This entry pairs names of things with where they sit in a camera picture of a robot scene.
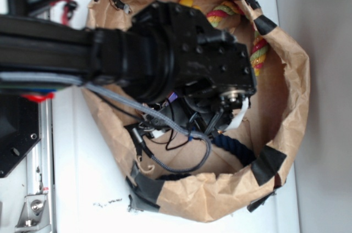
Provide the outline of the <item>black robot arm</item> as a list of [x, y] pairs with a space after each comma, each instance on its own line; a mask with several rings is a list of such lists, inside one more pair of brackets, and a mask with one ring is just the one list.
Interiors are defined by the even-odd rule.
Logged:
[[45, 94], [70, 85], [116, 84], [133, 99], [250, 97], [256, 79], [247, 47], [197, 9], [155, 1], [126, 31], [75, 30], [1, 16], [1, 91]]

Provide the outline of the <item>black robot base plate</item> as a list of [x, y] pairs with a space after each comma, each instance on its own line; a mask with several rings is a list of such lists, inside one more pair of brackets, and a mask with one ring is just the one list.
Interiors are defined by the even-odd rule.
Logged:
[[17, 167], [40, 138], [39, 105], [1, 94], [1, 178]]

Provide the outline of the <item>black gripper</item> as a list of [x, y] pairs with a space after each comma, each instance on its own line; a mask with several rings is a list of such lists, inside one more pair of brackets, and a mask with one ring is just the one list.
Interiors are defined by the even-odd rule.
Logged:
[[179, 97], [212, 98], [256, 93], [246, 45], [215, 29], [196, 9], [155, 1], [132, 19], [140, 67], [130, 94], [138, 101]]

